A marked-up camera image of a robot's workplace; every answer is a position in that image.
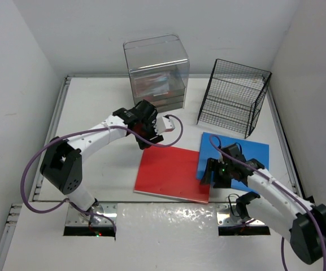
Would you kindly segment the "clear plastic drawer unit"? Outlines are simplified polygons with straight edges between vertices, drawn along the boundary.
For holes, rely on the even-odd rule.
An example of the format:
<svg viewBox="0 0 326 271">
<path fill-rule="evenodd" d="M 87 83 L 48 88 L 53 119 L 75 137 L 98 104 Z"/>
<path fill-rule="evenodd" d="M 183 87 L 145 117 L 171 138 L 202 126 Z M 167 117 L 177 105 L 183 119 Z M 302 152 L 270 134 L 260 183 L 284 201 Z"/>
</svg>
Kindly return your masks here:
<svg viewBox="0 0 326 271">
<path fill-rule="evenodd" d="M 190 60 L 176 34 L 123 43 L 133 101 L 146 100 L 158 112 L 184 107 Z"/>
</svg>

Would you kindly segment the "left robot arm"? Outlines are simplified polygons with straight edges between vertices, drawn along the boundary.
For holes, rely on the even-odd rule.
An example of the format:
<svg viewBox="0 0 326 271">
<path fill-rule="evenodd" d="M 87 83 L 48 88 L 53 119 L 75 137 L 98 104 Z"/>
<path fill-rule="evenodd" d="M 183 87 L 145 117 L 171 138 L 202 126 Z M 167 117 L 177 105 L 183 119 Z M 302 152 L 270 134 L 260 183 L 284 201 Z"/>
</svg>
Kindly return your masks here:
<svg viewBox="0 0 326 271">
<path fill-rule="evenodd" d="M 131 132 L 143 139 L 159 143 L 162 133 L 174 130 L 174 124 L 167 117 L 158 117 L 157 109 L 146 100 L 130 110 L 120 108 L 106 120 L 88 130 L 86 134 L 76 135 L 48 147 L 40 173 L 53 184 L 74 205 L 88 211 L 96 199 L 82 184 L 82 165 L 109 143 L 126 137 Z"/>
</svg>

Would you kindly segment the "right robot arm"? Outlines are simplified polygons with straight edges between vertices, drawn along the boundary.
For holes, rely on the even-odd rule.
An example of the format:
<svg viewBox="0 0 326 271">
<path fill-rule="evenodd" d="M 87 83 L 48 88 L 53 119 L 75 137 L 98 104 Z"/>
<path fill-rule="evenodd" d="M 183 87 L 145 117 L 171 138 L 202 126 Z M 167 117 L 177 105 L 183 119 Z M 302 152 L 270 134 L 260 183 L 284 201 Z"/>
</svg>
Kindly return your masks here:
<svg viewBox="0 0 326 271">
<path fill-rule="evenodd" d="M 247 160 L 238 144 L 213 147 L 220 157 L 207 160 L 201 184 L 230 188 L 236 180 L 251 189 L 230 210 L 238 225 L 259 220 L 288 241 L 305 264 L 322 259 L 326 269 L 326 205 L 288 190 L 257 159 Z"/>
</svg>

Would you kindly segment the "blue folder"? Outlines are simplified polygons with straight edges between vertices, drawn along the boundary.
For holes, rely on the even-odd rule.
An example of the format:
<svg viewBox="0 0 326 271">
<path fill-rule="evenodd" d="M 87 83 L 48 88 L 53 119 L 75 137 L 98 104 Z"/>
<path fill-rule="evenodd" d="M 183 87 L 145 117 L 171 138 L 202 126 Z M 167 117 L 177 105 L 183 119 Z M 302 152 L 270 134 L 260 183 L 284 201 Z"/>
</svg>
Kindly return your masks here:
<svg viewBox="0 0 326 271">
<path fill-rule="evenodd" d="M 201 145 L 199 149 L 198 166 L 196 172 L 196 179 L 201 180 L 206 169 L 207 161 L 209 158 L 222 159 L 222 155 L 217 151 L 210 143 L 211 133 L 203 132 L 201 138 Z M 269 169 L 270 165 L 270 147 L 264 143 L 247 141 L 244 139 L 232 138 L 223 135 L 218 135 L 222 145 L 229 146 L 234 143 L 238 144 L 242 148 L 242 154 L 246 160 L 257 159 L 264 165 L 266 169 Z"/>
</svg>

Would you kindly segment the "red folder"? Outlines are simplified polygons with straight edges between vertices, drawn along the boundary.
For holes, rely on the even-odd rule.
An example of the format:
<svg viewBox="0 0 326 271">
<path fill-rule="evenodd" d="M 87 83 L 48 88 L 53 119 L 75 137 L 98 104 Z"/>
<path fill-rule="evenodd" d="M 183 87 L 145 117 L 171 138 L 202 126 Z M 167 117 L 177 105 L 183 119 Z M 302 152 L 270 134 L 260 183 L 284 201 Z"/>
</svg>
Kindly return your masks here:
<svg viewBox="0 0 326 271">
<path fill-rule="evenodd" d="M 196 178 L 199 152 L 178 147 L 143 151 L 134 191 L 207 204 L 209 185 Z"/>
</svg>

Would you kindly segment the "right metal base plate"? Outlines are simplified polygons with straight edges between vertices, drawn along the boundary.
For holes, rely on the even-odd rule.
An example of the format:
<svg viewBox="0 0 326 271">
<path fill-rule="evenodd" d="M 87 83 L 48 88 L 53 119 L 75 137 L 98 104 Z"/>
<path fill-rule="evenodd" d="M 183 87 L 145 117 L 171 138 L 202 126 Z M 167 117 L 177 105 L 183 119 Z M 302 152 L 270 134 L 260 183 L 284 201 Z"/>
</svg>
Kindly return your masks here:
<svg viewBox="0 0 326 271">
<path fill-rule="evenodd" d="M 233 227 L 233 226 L 265 226 L 259 220 L 253 218 L 241 219 L 236 212 L 235 203 L 217 203 L 216 204 L 216 217 L 219 226 Z"/>
</svg>

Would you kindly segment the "metal base plate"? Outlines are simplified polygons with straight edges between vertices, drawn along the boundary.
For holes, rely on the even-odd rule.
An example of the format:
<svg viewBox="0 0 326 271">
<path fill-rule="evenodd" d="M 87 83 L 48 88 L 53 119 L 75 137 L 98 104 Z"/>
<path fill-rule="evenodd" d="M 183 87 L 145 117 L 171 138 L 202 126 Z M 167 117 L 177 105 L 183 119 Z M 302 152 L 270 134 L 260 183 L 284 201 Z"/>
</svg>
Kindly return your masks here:
<svg viewBox="0 0 326 271">
<path fill-rule="evenodd" d="M 233 226 L 265 226 L 259 220 L 253 218 L 241 219 L 236 212 L 235 203 L 217 203 L 216 204 L 216 217 L 219 226 L 233 227 Z"/>
<path fill-rule="evenodd" d="M 113 226 L 116 223 L 118 204 L 113 202 L 100 202 L 97 206 L 92 207 L 89 212 L 94 213 L 94 215 L 83 214 L 72 206 L 69 206 L 65 226 Z"/>
</svg>

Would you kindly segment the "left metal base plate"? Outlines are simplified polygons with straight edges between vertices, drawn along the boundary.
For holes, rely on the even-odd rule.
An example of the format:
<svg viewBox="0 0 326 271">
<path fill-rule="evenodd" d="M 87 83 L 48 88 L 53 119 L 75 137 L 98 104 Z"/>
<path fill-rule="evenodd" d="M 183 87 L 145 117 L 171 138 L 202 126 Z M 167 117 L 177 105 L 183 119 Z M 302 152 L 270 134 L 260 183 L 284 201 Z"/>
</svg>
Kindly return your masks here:
<svg viewBox="0 0 326 271">
<path fill-rule="evenodd" d="M 65 226 L 113 226 L 116 223 L 118 204 L 113 202 L 100 202 L 97 206 L 92 207 L 89 212 L 94 213 L 94 215 L 83 214 L 72 206 L 69 206 Z"/>
</svg>

